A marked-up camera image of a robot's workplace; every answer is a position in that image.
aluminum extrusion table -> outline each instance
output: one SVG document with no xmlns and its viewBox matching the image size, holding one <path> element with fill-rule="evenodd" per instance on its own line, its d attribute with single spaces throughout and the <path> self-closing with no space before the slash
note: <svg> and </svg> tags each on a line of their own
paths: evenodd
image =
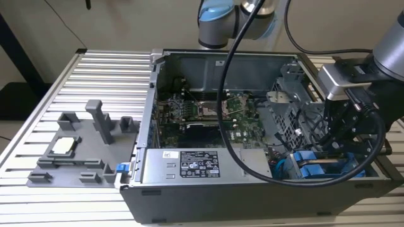
<svg viewBox="0 0 404 227">
<path fill-rule="evenodd" d="M 131 116 L 141 121 L 150 79 L 150 52 L 87 51 L 78 53 L 49 94 L 0 155 L 0 224 L 18 227 L 142 226 L 135 222 L 118 189 L 29 188 L 27 177 L 59 129 L 63 111 L 79 118 L 91 115 L 89 99 L 101 99 L 113 119 Z M 311 57 L 317 67 L 330 57 Z M 387 135 L 390 160 L 404 174 L 404 123 L 398 121 Z M 183 227 L 342 226 L 403 227 L 404 187 L 378 199 L 366 199 L 338 217 L 183 223 Z"/>
</svg>

power supply label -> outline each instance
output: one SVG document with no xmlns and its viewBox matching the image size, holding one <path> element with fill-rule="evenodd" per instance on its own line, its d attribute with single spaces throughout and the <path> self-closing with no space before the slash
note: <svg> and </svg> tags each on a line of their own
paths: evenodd
<svg viewBox="0 0 404 227">
<path fill-rule="evenodd" d="M 182 151 L 182 177 L 221 177 L 218 151 Z"/>
</svg>

wall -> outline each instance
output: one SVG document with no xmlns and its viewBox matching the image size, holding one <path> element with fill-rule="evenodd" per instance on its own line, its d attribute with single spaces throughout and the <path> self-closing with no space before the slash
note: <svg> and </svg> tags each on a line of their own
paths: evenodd
<svg viewBox="0 0 404 227">
<path fill-rule="evenodd" d="M 49 1 L 90 49 L 199 48 L 199 0 L 93 0 L 91 10 L 85 0 Z M 311 50 L 373 48 L 403 7 L 403 0 L 294 0 L 294 37 Z M 0 13 L 53 82 L 83 45 L 43 0 L 0 0 Z M 241 49 L 265 51 L 266 44 L 243 41 Z M 297 51 L 285 32 L 275 50 Z"/>
<path fill-rule="evenodd" d="M 0 89 L 10 82 L 25 82 L 25 81 L 26 80 L 25 80 L 18 68 L 15 67 L 11 59 L 7 56 L 7 53 L 5 52 L 3 48 L 0 47 Z"/>
</svg>

motherboard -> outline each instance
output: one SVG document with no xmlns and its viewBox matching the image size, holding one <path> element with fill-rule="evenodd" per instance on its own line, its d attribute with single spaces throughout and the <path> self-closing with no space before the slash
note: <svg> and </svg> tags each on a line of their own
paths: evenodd
<svg viewBox="0 0 404 227">
<path fill-rule="evenodd" d="M 243 148 L 267 148 L 266 130 L 250 93 L 227 91 L 223 103 L 226 133 Z M 225 148 L 215 93 L 185 90 L 158 102 L 161 148 Z"/>
</svg>

black cable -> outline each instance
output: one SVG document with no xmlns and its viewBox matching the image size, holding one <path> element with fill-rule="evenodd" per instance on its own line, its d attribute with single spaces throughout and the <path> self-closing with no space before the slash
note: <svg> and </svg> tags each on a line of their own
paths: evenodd
<svg viewBox="0 0 404 227">
<path fill-rule="evenodd" d="M 277 145 L 270 145 L 270 147 L 281 147 L 285 146 L 286 144 L 289 144 L 290 142 L 282 143 L 282 144 L 277 144 Z"/>
<path fill-rule="evenodd" d="M 345 49 L 345 50 L 335 50 L 335 51 L 309 51 L 306 49 L 303 49 L 303 47 L 297 43 L 293 34 L 291 34 L 291 30 L 290 30 L 290 23 L 289 23 L 289 13 L 290 13 L 290 6 L 291 6 L 291 2 L 293 0 L 289 0 L 287 4 L 286 4 L 286 15 L 285 15 L 285 20 L 286 20 L 286 33 L 290 37 L 291 43 L 294 44 L 294 46 L 303 52 L 307 54 L 314 54 L 314 55 L 322 55 L 322 54 L 338 54 L 338 53 L 373 53 L 373 50 L 370 49 Z"/>
<path fill-rule="evenodd" d="M 67 27 L 67 29 L 71 31 L 71 33 L 77 36 L 78 40 L 82 42 L 85 48 L 87 49 L 86 44 L 83 43 L 82 39 L 79 38 L 79 36 L 77 35 L 77 33 L 71 30 L 70 26 L 66 24 L 65 20 L 62 19 L 59 13 L 57 12 L 57 10 L 54 9 L 53 5 L 50 4 L 49 0 L 45 0 L 45 2 L 49 4 L 49 6 L 51 7 L 51 9 L 54 10 L 57 16 L 59 17 L 59 19 L 62 20 L 65 26 Z"/>
<path fill-rule="evenodd" d="M 199 8 L 198 8 L 198 18 L 197 18 L 198 27 L 201 26 L 201 13 L 202 13 L 202 8 L 203 8 L 203 2 L 205 2 L 205 0 L 202 0 L 201 6 L 199 6 Z"/>
<path fill-rule="evenodd" d="M 194 98 L 194 100 L 197 101 L 197 105 L 198 105 L 199 101 L 198 101 L 197 97 L 191 94 L 191 92 L 187 89 L 185 89 L 185 91 L 187 91 L 187 93 L 190 94 L 191 98 Z"/>
<path fill-rule="evenodd" d="M 314 127 L 311 128 L 311 131 L 315 133 L 315 131 L 317 131 L 317 129 L 318 129 L 318 127 L 319 127 L 319 125 L 321 125 L 321 123 L 325 121 L 325 118 L 322 117 L 318 121 L 317 121 L 317 123 L 314 124 Z"/>
<path fill-rule="evenodd" d="M 270 183 L 278 183 L 286 186 L 294 186 L 294 187 L 325 187 L 325 186 L 330 186 L 338 183 L 342 183 L 345 181 L 347 181 L 349 179 L 351 179 L 353 177 L 355 177 L 365 169 L 366 167 L 374 162 L 383 144 L 385 144 L 385 138 L 386 138 L 386 126 L 385 126 L 385 120 L 382 119 L 381 115 L 378 114 L 378 112 L 373 112 L 370 111 L 367 116 L 374 120 L 375 124 L 377 124 L 377 128 L 378 128 L 378 138 L 375 143 L 373 144 L 373 150 L 369 154 L 369 157 L 366 158 L 366 160 L 343 176 L 334 178 L 331 180 L 326 180 L 326 181 L 321 181 L 321 182 L 293 182 L 293 181 L 283 181 L 283 180 L 278 180 L 274 179 L 271 177 L 267 177 L 266 175 L 262 175 L 261 173 L 258 173 L 257 171 L 254 171 L 247 165 L 246 163 L 239 159 L 238 154 L 235 153 L 235 150 L 233 148 L 231 142 L 229 140 L 227 134 L 226 134 L 226 125 L 223 122 L 223 108 L 222 108 L 222 101 L 223 101 L 223 89 L 225 89 L 225 83 L 226 83 L 226 76 L 227 76 L 227 71 L 229 71 L 229 67 L 238 49 L 238 46 L 242 42 L 243 36 L 249 30 L 249 27 L 254 21 L 255 16 L 258 15 L 258 12 L 262 8 L 262 5 L 265 3 L 265 0 L 259 0 L 258 5 L 255 6 L 250 17 L 247 19 L 246 24 L 243 25 L 243 28 L 241 30 L 241 33 L 238 34 L 233 47 L 229 51 L 229 55 L 227 55 L 227 59 L 226 59 L 226 64 L 225 64 L 225 69 L 223 69 L 223 73 L 222 73 L 222 78 L 221 78 L 221 84 L 219 84 L 219 89 L 218 89 L 218 101 L 217 101 L 217 108 L 218 108 L 218 123 L 219 123 L 219 129 L 221 129 L 221 133 L 222 133 L 222 137 L 223 137 L 223 141 L 226 144 L 226 147 L 229 149 L 230 155 L 233 157 L 233 159 L 235 160 L 237 164 L 241 166 L 241 168 L 254 177 L 259 178 L 261 180 L 270 182 Z"/>
<path fill-rule="evenodd" d="M 10 138 L 7 138 L 7 137 L 5 137 L 5 136 L 0 136 L 0 138 L 2 138 L 2 139 L 6 139 L 6 140 L 9 140 L 9 141 L 13 140 L 13 139 L 10 139 Z"/>
</svg>

